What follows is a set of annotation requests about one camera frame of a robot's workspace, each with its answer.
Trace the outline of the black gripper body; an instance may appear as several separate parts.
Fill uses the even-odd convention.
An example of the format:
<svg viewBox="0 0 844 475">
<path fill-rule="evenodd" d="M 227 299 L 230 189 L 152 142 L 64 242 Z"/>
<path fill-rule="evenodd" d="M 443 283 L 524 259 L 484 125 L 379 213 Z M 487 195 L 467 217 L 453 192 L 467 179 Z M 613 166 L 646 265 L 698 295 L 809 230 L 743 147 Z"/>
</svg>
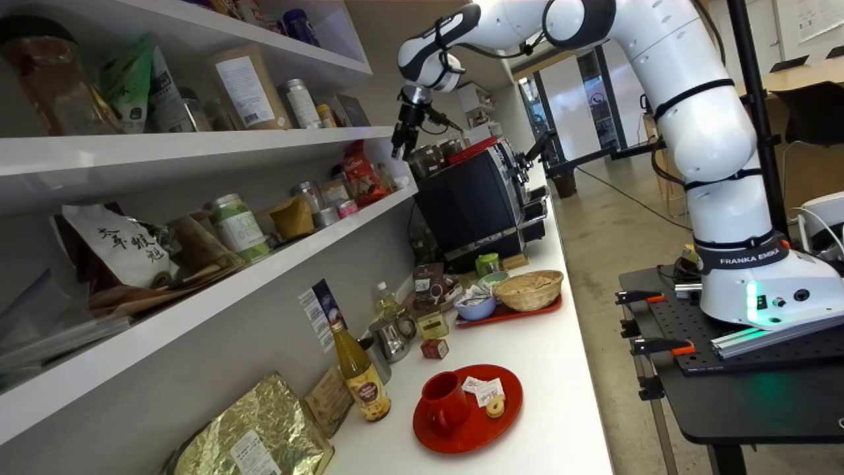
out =
<svg viewBox="0 0 844 475">
<path fill-rule="evenodd" d="M 430 112 L 430 94 L 425 86 L 404 86 L 399 92 L 399 104 L 400 108 L 399 108 L 399 122 L 393 126 L 389 142 L 393 142 L 393 155 L 404 158 L 416 144 L 418 130 Z"/>
</svg>

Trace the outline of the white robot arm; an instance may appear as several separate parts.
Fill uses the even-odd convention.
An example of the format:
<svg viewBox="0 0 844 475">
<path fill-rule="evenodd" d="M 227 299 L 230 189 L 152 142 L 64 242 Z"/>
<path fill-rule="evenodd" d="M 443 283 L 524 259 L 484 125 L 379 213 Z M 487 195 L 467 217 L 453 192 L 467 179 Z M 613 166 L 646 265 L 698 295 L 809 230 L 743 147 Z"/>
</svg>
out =
<svg viewBox="0 0 844 475">
<path fill-rule="evenodd" d="M 621 47 L 685 179 L 703 313 L 772 329 L 844 313 L 844 278 L 770 221 L 753 125 L 691 0 L 474 0 L 405 40 L 399 72 L 447 92 L 455 47 L 504 52 L 534 35 L 558 49 Z"/>
</svg>

